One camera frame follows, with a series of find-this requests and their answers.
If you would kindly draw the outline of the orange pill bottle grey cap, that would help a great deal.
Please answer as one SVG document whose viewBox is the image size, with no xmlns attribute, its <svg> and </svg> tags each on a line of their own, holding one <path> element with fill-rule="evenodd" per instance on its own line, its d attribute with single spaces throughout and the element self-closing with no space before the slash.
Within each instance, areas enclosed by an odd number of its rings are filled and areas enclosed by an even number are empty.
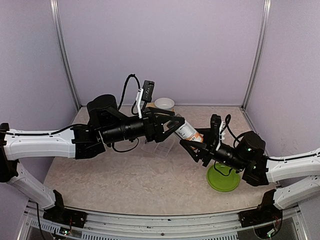
<svg viewBox="0 0 320 240">
<path fill-rule="evenodd" d="M 187 120 L 184 120 L 184 124 L 180 126 L 174 133 L 181 140 L 200 143 L 203 142 L 203 137 L 201 134 Z"/>
</svg>

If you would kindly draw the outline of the clear plastic pill organizer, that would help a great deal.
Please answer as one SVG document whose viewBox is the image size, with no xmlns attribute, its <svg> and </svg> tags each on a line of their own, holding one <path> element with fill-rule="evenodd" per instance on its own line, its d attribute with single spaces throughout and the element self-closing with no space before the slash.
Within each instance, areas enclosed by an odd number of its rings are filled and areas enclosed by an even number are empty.
<svg viewBox="0 0 320 240">
<path fill-rule="evenodd" d="M 169 152 L 174 146 L 175 140 L 173 138 L 168 138 L 163 142 L 144 141 L 141 149 L 149 154 L 152 154 L 157 157 L 166 158 Z"/>
</svg>

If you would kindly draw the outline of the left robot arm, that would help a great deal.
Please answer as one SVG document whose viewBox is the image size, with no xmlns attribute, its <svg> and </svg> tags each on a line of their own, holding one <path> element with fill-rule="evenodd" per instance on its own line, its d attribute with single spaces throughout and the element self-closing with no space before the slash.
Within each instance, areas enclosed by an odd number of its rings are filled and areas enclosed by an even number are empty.
<svg viewBox="0 0 320 240">
<path fill-rule="evenodd" d="M 0 125 L 0 181 L 14 186 L 34 200 L 57 221 L 70 218 L 60 193 L 33 177 L 20 163 L 22 158 L 62 157 L 91 159 L 106 147 L 124 140 L 145 137 L 149 142 L 166 140 L 185 123 L 171 110 L 145 108 L 141 115 L 127 116 L 118 110 L 111 94 L 96 97 L 87 104 L 89 121 L 51 132 L 22 131 Z"/>
</svg>

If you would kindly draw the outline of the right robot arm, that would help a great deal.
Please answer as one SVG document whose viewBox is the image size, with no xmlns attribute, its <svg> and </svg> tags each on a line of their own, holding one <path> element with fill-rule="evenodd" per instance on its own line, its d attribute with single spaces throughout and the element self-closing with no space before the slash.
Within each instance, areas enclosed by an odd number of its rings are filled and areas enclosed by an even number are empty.
<svg viewBox="0 0 320 240">
<path fill-rule="evenodd" d="M 266 186 L 280 180 L 301 177 L 291 185 L 272 190 L 268 195 L 271 202 L 256 210 L 256 218 L 266 222 L 276 209 L 283 210 L 295 203 L 320 192 L 320 150 L 283 157 L 265 155 L 266 143 L 253 131 L 245 132 L 236 147 L 222 142 L 213 130 L 202 128 L 203 142 L 182 139 L 180 145 L 195 162 L 206 167 L 210 161 L 218 162 L 242 173 L 242 179 L 249 185 Z"/>
</svg>

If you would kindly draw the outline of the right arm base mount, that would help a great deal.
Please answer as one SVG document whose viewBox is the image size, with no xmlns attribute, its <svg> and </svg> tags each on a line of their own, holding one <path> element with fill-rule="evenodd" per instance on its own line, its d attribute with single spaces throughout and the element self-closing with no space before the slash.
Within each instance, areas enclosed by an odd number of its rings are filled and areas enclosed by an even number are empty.
<svg viewBox="0 0 320 240">
<path fill-rule="evenodd" d="M 238 213 L 242 228 L 260 225 L 280 219 L 283 217 L 283 211 L 278 209 L 274 203 L 274 194 L 276 190 L 272 189 L 264 193 L 262 202 L 255 208 L 240 211 Z"/>
</svg>

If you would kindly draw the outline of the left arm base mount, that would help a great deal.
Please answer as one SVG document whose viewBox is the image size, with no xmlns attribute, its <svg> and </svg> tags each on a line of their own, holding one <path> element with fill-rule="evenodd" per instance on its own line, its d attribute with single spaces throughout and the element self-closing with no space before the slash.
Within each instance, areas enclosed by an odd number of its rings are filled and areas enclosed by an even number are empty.
<svg viewBox="0 0 320 240">
<path fill-rule="evenodd" d="M 83 228 L 87 219 L 87 213 L 66 208 L 62 195 L 55 189 L 53 193 L 55 197 L 54 205 L 44 210 L 43 218 L 55 223 L 68 225 L 69 227 Z"/>
</svg>

